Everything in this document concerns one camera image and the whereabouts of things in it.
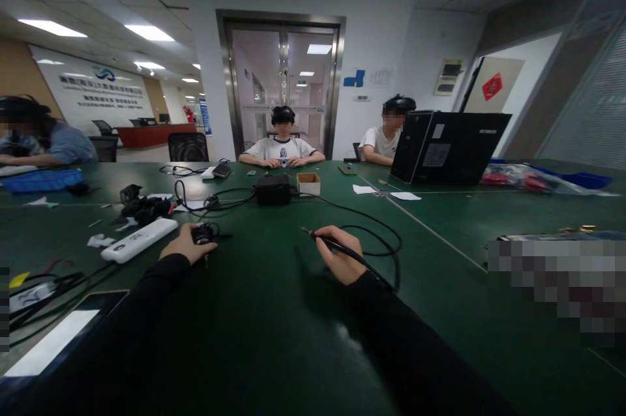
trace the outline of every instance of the green table surface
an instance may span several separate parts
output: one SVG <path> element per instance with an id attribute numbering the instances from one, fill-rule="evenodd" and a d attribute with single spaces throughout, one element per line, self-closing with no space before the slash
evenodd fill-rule
<path id="1" fill-rule="evenodd" d="M 494 316 L 493 303 L 502 304 L 509 297 L 492 287 L 490 276 L 467 257 L 481 263 L 484 244 L 508 233 L 555 231 L 589 222 L 602 229 L 624 230 L 623 216 L 611 215 L 612 203 L 621 203 L 621 198 L 543 196 L 488 186 L 420 186 L 414 191 L 424 193 L 418 195 L 421 201 L 395 200 L 408 215 L 386 198 L 356 195 L 352 190 L 353 183 L 382 187 L 378 179 L 389 178 L 389 169 L 354 164 L 359 176 L 347 176 L 337 165 L 324 162 L 284 172 L 294 184 L 298 172 L 317 173 L 322 196 L 368 213 L 401 234 L 400 298 L 522 413 L 617 413 L 626 382 L 613 367 L 621 367 L 620 357 L 576 346 L 546 346 L 542 337 L 557 336 L 554 318 Z M 83 198 L 49 193 L 49 201 L 60 203 L 54 209 L 21 206 L 40 195 L 0 192 L 3 265 L 8 263 L 15 276 L 66 258 L 81 271 L 94 271 L 102 260 L 98 250 L 86 247 L 88 238 L 96 233 L 116 239 L 125 236 L 109 225 L 121 206 L 100 206 L 118 202 L 119 191 L 130 183 L 143 186 L 141 194 L 172 193 L 175 179 L 159 173 L 160 166 L 83 167 L 86 182 L 99 189 Z M 258 167 L 232 166 L 227 179 L 182 179 L 188 200 L 252 186 L 254 178 L 264 173 Z M 248 170 L 256 170 L 257 176 L 247 176 Z M 394 237 L 370 219 L 312 198 L 264 207 L 252 200 L 207 217 L 215 218 L 233 237 L 221 240 L 209 268 L 199 263 L 168 301 L 147 344 L 158 358 L 138 384 L 132 412 L 398 413 L 342 288 L 324 267 L 314 243 L 297 227 L 358 224 L 392 244 Z M 174 218 L 194 219 L 188 213 Z M 99 219 L 103 222 L 88 227 Z M 366 233 L 354 233 L 364 250 L 381 250 Z M 95 289 L 132 288 L 174 235 L 116 268 Z M 391 258 L 371 262 L 387 278 L 393 277 Z M 12 334 L 12 342 L 39 325 Z M 43 335 L 2 355 L 0 370 L 8 369 Z"/>

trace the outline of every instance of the blue sign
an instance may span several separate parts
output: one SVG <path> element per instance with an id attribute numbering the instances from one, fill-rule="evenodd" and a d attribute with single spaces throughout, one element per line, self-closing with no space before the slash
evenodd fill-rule
<path id="1" fill-rule="evenodd" d="M 93 74 L 100 80 L 107 79 L 109 82 L 115 81 L 115 74 L 113 73 L 111 69 L 107 69 L 107 68 L 101 69 L 98 66 L 93 66 Z"/>
<path id="2" fill-rule="evenodd" d="M 207 101 L 204 98 L 198 100 L 200 102 L 200 112 L 202 113 L 202 124 L 204 124 L 204 134 L 211 135 L 211 125 L 209 124 L 209 109 Z"/>

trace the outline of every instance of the person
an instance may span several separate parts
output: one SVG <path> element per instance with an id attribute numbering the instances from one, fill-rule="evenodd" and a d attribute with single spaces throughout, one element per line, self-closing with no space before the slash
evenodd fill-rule
<path id="1" fill-rule="evenodd" d="M 136 364 L 138 351 L 147 342 L 168 295 L 200 258 L 218 247 L 216 243 L 195 245 L 191 234 L 195 227 L 181 227 L 159 261 L 98 326 L 89 345 L 81 343 L 70 355 L 74 358 L 68 365 L 72 373 L 47 386 L 48 396 L 38 394 L 35 404 L 51 414 L 60 414 L 54 412 L 58 406 L 64 414 L 75 410 L 90 415 L 112 414 L 124 405 L 125 399 L 115 395 L 132 392 L 133 379 L 140 378 L 132 374 L 144 367 Z M 315 233 L 328 235 L 363 255 L 359 240 L 335 226 Z M 410 414 L 441 414 L 446 409 L 463 414 L 516 414 L 506 399 L 365 266 L 343 253 L 333 253 L 321 239 L 316 239 L 316 245 L 332 274 L 345 286 L 365 340 Z"/>
<path id="2" fill-rule="evenodd" d="M 369 128 L 359 148 L 366 162 L 392 166 L 406 114 L 415 109 L 415 100 L 399 94 L 383 105 L 383 125 Z"/>
<path id="3" fill-rule="evenodd" d="M 326 160 L 323 153 L 300 138 L 291 139 L 289 131 L 295 122 L 295 113 L 289 106 L 277 106 L 272 111 L 272 125 L 278 135 L 263 138 L 239 155 L 239 161 L 267 168 L 299 167 Z"/>
<path id="4" fill-rule="evenodd" d="M 49 107 L 26 96 L 0 97 L 0 165 L 54 167 L 98 162 L 96 149 L 85 134 L 53 118 Z"/>

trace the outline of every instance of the office chair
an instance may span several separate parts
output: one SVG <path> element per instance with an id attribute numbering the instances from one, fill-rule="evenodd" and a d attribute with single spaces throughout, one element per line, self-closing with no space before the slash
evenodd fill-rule
<path id="1" fill-rule="evenodd" d="M 104 136 L 104 137 L 118 137 L 117 134 L 113 133 L 113 128 L 111 126 L 109 126 L 109 124 L 107 124 L 106 121 L 103 121 L 101 119 L 97 119 L 95 121 L 92 121 L 92 123 L 94 123 L 98 127 L 98 130 L 100 131 L 100 135 L 101 136 Z"/>
<path id="2" fill-rule="evenodd" d="M 117 162 L 116 136 L 95 136 L 90 137 L 89 140 L 96 148 L 99 162 Z"/>
<path id="3" fill-rule="evenodd" d="M 170 162 L 208 162 L 207 136 L 199 132 L 172 132 L 168 136 Z"/>

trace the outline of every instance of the red desk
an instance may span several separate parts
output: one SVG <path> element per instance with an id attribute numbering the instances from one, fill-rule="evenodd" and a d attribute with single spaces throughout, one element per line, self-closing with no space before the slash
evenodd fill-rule
<path id="1" fill-rule="evenodd" d="M 125 149 L 148 149 L 166 144 L 172 132 L 196 132 L 196 125 L 156 125 L 115 128 Z"/>

